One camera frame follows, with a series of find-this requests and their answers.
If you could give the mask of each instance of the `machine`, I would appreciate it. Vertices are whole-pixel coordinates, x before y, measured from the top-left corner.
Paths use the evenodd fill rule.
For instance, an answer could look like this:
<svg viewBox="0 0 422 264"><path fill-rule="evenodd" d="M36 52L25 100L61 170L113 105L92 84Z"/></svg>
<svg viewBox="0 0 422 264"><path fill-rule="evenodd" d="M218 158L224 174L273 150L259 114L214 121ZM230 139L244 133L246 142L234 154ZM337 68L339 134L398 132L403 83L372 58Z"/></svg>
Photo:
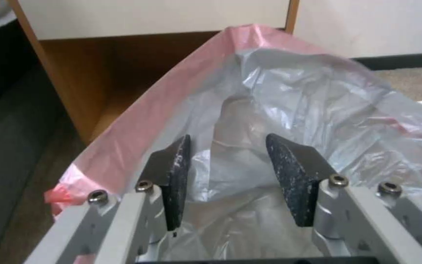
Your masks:
<svg viewBox="0 0 422 264"><path fill-rule="evenodd" d="M70 264L86 254L95 264L157 262L181 224L190 141L154 152L121 202L96 190L65 209L25 264ZM422 195L402 195L394 182L375 194L350 185L313 147L276 134L266 147L288 209L298 226L313 227L324 257L187 263L422 264Z"/></svg>

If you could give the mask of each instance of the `gray carpet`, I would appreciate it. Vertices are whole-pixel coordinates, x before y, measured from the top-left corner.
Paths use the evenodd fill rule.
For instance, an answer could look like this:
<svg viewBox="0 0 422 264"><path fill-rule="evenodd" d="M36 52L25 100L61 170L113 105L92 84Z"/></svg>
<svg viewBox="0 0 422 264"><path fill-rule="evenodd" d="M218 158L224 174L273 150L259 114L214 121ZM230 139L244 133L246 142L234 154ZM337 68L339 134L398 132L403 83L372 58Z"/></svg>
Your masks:
<svg viewBox="0 0 422 264"><path fill-rule="evenodd" d="M41 67L0 98L0 237L62 113Z"/></svg>
<svg viewBox="0 0 422 264"><path fill-rule="evenodd" d="M377 72L414 100L422 100L422 68ZM66 116L45 149L0 246L0 264L22 263L52 224L49 206L43 204L43 192L53 187L83 146Z"/></svg>

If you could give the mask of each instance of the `screw head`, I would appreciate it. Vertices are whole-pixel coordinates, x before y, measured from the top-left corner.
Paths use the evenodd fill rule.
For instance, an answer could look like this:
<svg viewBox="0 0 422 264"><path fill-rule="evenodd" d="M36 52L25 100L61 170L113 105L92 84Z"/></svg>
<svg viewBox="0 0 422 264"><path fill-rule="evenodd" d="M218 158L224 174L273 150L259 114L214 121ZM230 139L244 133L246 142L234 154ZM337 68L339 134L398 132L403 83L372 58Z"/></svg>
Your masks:
<svg viewBox="0 0 422 264"><path fill-rule="evenodd" d="M92 191L87 196L87 202L89 204L95 204L98 206L106 205L108 203L108 194L105 190Z"/></svg>
<svg viewBox="0 0 422 264"><path fill-rule="evenodd" d="M401 195L401 192L403 191L399 184L389 181L381 182L378 185L377 190L380 194L391 195L393 197L399 197Z"/></svg>
<svg viewBox="0 0 422 264"><path fill-rule="evenodd" d="M328 177L328 183L332 187L346 187L349 184L349 180L345 176L332 174L330 177Z"/></svg>
<svg viewBox="0 0 422 264"><path fill-rule="evenodd" d="M154 184L150 180L141 180L136 184L136 192L146 192L152 189L153 186Z"/></svg>

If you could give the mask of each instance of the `gray metal bar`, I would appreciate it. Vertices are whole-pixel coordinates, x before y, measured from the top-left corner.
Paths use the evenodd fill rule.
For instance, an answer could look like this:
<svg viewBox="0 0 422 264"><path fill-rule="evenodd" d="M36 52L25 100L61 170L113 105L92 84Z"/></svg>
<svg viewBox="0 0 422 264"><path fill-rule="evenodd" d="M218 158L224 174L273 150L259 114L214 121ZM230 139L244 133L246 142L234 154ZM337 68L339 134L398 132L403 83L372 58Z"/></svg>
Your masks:
<svg viewBox="0 0 422 264"><path fill-rule="evenodd" d="M87 203L65 209L42 241L32 251L25 264L66 264L74 262L87 248L89 227L100 219L94 207Z"/></svg>
<svg viewBox="0 0 422 264"><path fill-rule="evenodd" d="M340 189L333 215L353 256L386 264L422 264L422 246L365 187Z"/></svg>
<svg viewBox="0 0 422 264"><path fill-rule="evenodd" d="M149 243L148 194L129 192L123 196L95 264L133 263Z"/></svg>

